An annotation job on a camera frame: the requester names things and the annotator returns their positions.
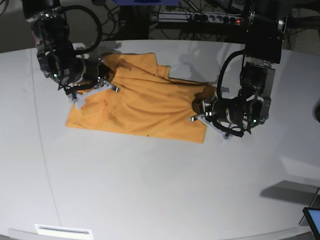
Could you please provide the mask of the black robot arm, image right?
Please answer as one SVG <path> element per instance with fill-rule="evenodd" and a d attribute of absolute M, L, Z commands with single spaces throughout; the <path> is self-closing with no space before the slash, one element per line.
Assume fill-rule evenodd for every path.
<path fill-rule="evenodd" d="M 245 47 L 233 52 L 223 63 L 213 96 L 199 103 L 191 122 L 201 121 L 229 136 L 243 137 L 269 118 L 274 64 L 281 61 L 283 38 L 287 26 L 286 4 L 282 0 L 251 0 L 244 9 Z M 242 56 L 240 89 L 233 98 L 225 98 L 222 83 L 229 63 Z"/>

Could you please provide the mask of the black robot arm, image left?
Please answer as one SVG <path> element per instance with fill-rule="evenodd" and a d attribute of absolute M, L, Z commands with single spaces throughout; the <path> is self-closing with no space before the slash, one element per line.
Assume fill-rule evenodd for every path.
<path fill-rule="evenodd" d="M 112 70 L 100 61 L 81 58 L 94 51 L 103 36 L 98 16 L 82 5 L 62 6 L 59 0 L 22 1 L 24 18 L 31 22 L 40 70 L 67 94 L 96 89 L 110 84 Z M 83 11 L 95 23 L 97 37 L 92 46 L 74 49 L 70 41 L 68 11 Z"/>

